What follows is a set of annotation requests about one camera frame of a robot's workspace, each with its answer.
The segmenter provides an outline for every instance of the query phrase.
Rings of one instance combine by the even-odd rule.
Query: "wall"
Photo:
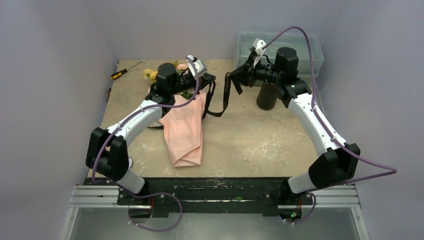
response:
[[[57,240],[115,61],[84,2],[0,3],[0,233]]]
[[[424,3],[350,1],[323,45],[319,92],[362,155],[398,168],[357,184],[373,240],[422,239]],[[361,163],[356,177],[379,170]]]
[[[117,59],[232,59],[237,33],[299,25],[323,43],[347,0],[88,0]]]

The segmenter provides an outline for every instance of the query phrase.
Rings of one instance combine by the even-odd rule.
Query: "folded pink fabric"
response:
[[[201,165],[202,158],[202,114],[205,110],[206,93],[200,91],[188,105],[172,108],[159,121],[174,167]],[[175,105],[187,100],[175,95]]]

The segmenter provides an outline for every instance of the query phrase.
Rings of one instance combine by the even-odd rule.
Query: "beige tabletop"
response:
[[[118,70],[137,61],[140,60],[121,60]],[[148,90],[144,69],[156,69],[173,61],[143,60],[115,80],[101,127],[116,124],[143,101]],[[216,76],[216,90],[209,109],[220,112],[224,77],[233,70],[233,60],[203,62],[207,72]],[[256,105],[259,90],[260,87],[244,87],[244,92],[238,95],[231,86],[229,105],[222,117],[207,115],[202,121],[201,166],[173,167],[163,130],[146,129],[128,148],[128,155],[134,161],[132,170],[142,177],[290,177],[307,171],[317,155],[301,123],[281,101],[272,110],[260,109]]]

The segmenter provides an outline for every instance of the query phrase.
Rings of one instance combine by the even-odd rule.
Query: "screwdriver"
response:
[[[137,65],[139,65],[139,64],[141,64],[141,63],[142,63],[142,61],[139,61],[139,62],[137,62],[135,65],[133,65],[133,66],[131,66],[131,67],[129,67],[129,68],[124,68],[123,70],[117,71],[117,72],[115,72],[114,74],[110,75],[110,78],[111,78],[112,80],[118,79],[118,78],[120,78],[123,74],[125,74],[126,72],[128,72],[128,70],[130,70],[130,69],[134,68],[135,66],[137,66]]]

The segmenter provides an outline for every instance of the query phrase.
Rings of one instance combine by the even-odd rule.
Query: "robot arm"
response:
[[[199,90],[216,79],[215,76],[206,73],[207,69],[202,61],[191,55],[188,57],[194,63],[196,69],[191,64],[188,64],[189,73],[179,75],[172,63],[160,65],[157,70],[156,83],[150,87],[149,94],[140,106],[118,123],[106,129],[97,127],[93,130],[85,160],[87,167],[93,169],[96,157],[101,152],[102,146],[107,138],[110,138],[106,145],[110,149],[102,151],[96,172],[135,194],[147,194],[148,183],[130,169],[128,146],[149,125],[169,112],[169,106],[175,103],[175,94],[195,88],[195,70],[200,77]]]
[[[264,41],[256,39],[248,60],[234,71],[227,74],[231,81],[252,87],[256,81],[272,85],[276,96],[284,106],[300,120],[309,135],[318,155],[318,159],[308,171],[289,178],[281,184],[281,201],[293,200],[310,190],[323,189],[351,179],[358,160],[351,157],[332,140],[315,116],[311,102],[312,94],[307,84],[297,78],[299,58],[294,49],[281,47],[275,57],[275,63],[262,64],[261,58]],[[358,146],[348,144],[331,126],[320,108],[315,105],[317,114],[333,133],[337,140],[347,149],[360,154]]]

